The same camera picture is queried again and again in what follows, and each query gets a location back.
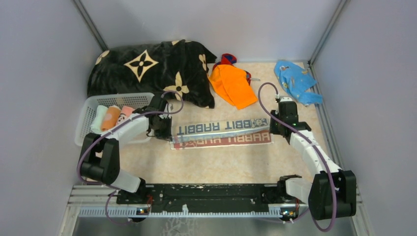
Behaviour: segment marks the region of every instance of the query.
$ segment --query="white plastic basket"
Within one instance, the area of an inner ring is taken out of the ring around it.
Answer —
[[[111,94],[89,97],[83,106],[78,119],[77,129],[75,130],[75,144],[83,145],[84,137],[91,132],[90,125],[95,118],[95,112],[98,105],[110,107],[116,105],[120,108],[129,106],[134,109],[149,105],[153,93],[125,93],[125,94]]]

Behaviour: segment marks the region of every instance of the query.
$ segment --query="blue cloth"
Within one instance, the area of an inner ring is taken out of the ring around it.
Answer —
[[[304,105],[323,103],[323,96],[313,92],[306,92],[307,89],[317,83],[308,70],[292,62],[279,60],[274,68],[274,72],[281,87],[296,101]]]

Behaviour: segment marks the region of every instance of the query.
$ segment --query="orange cloth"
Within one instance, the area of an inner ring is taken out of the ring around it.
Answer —
[[[208,79],[214,91],[238,110],[258,101],[246,81],[246,71],[232,65],[218,65]]]
[[[111,106],[107,109],[103,122],[101,123],[101,131],[107,131],[116,126],[120,115],[120,108],[118,106]]]

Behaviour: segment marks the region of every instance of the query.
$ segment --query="white wall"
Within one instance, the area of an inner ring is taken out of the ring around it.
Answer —
[[[178,39],[239,61],[310,59],[339,0],[82,0],[109,47]]]
[[[416,235],[417,1],[352,1],[314,69],[376,235]]]
[[[100,50],[70,0],[2,0],[0,32],[0,235],[57,235]]]

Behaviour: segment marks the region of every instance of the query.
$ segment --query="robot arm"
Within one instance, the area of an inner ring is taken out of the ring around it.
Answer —
[[[87,153],[81,164],[81,176],[127,192],[144,194],[142,190],[145,187],[145,180],[120,169],[119,150],[136,136],[151,130],[153,130],[156,138],[170,140],[172,118],[170,115],[160,114],[168,111],[171,111],[168,102],[160,96],[154,96],[146,108],[135,110],[128,118],[130,122],[122,127],[114,127],[109,130],[111,134],[107,135]],[[137,117],[139,114],[149,112],[159,112],[159,114]],[[87,134],[84,138],[80,157],[103,135],[105,134]]]
[[[284,195],[289,195],[308,203],[311,214],[316,220],[330,219],[332,213],[332,199],[328,175],[325,164],[314,150],[313,145],[322,154],[329,167],[336,187],[337,212],[336,217],[352,216],[356,213],[356,177],[352,171],[344,171],[336,165],[316,142],[311,128],[306,122],[298,121],[297,104],[290,97],[277,97],[278,109],[271,114],[295,128],[306,136],[312,143],[308,143],[300,134],[279,124],[271,118],[270,132],[282,135],[288,143],[297,150],[314,176],[313,183],[300,176],[281,177],[278,187]]]

